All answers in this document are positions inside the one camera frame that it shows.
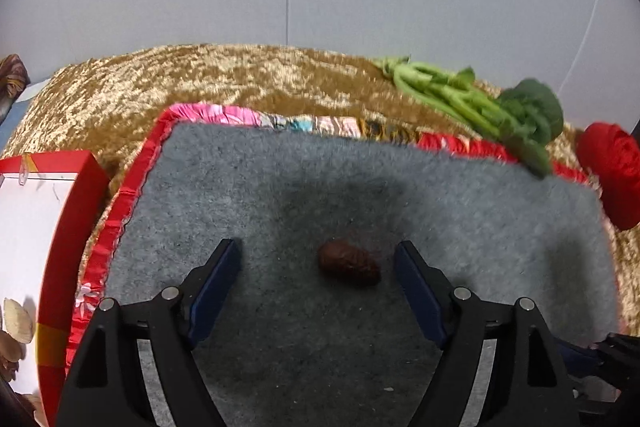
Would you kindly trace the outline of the beige cake block centre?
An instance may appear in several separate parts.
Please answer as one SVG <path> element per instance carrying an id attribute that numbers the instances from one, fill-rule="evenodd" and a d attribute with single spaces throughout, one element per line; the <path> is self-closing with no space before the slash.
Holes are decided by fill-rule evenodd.
<path id="1" fill-rule="evenodd" d="M 5 331 L 0 332 L 0 372 L 4 381 L 14 381 L 23 358 L 21 343 Z"/>

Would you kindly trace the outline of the red yarn ball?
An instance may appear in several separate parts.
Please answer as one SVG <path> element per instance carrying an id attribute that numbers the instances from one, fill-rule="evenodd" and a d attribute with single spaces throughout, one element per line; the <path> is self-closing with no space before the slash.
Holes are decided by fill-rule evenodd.
<path id="1" fill-rule="evenodd" d="M 595 122 L 577 141 L 582 168 L 598 178 L 603 209 L 616 228 L 639 224 L 639 145 L 617 124 Z"/>

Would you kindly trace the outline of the grey felt mat red-trimmed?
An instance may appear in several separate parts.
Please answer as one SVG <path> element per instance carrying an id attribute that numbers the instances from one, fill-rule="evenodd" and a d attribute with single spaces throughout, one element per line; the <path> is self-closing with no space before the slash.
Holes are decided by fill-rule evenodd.
<path id="1" fill-rule="evenodd" d="M 178 105 L 134 158 L 61 426 L 631 426 L 597 193 L 485 143 Z"/>

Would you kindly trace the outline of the striped knitted scarf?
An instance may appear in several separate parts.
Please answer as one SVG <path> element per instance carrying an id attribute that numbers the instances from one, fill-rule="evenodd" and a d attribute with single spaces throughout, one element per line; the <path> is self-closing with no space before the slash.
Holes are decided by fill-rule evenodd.
<path id="1" fill-rule="evenodd" d="M 17 54 L 2 58 L 0 63 L 0 122 L 6 119 L 13 104 L 29 86 L 27 69 Z"/>

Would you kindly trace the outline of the red and white tray box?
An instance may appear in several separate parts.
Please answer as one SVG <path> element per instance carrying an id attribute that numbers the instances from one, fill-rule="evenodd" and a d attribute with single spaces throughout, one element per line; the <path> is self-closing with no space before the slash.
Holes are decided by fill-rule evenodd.
<path id="1" fill-rule="evenodd" d="M 32 323 L 12 389 L 40 398 L 55 423 L 80 260 L 107 194 L 108 176 L 88 150 L 1 161 L 1 306 L 21 305 Z"/>

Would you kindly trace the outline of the green leafy vegetable bunch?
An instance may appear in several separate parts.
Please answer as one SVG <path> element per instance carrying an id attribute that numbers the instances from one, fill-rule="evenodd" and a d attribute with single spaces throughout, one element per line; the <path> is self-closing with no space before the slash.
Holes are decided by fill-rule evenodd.
<path id="1" fill-rule="evenodd" d="M 564 115 L 545 83 L 525 78 L 491 96 L 475 86 L 471 67 L 451 72 L 408 56 L 377 58 L 373 64 L 399 91 L 500 143 L 536 176 L 552 173 L 546 146 L 562 133 Z"/>

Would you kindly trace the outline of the beige hexagonal cake block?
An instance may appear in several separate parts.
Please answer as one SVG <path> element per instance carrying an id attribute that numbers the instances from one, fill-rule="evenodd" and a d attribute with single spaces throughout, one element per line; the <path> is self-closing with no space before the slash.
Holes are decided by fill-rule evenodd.
<path id="1" fill-rule="evenodd" d="M 27 310 L 13 299 L 3 300 L 3 320 L 6 332 L 18 343 L 28 345 L 35 336 L 35 325 Z"/>

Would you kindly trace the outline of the elongated dark red jujube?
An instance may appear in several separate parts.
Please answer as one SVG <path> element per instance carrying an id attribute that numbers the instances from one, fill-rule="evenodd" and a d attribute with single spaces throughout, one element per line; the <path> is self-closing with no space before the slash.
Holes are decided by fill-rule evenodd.
<path id="1" fill-rule="evenodd" d="M 381 268 L 370 253 L 341 239 L 318 249 L 320 273 L 333 283 L 356 289 L 371 289 L 382 280 Z"/>

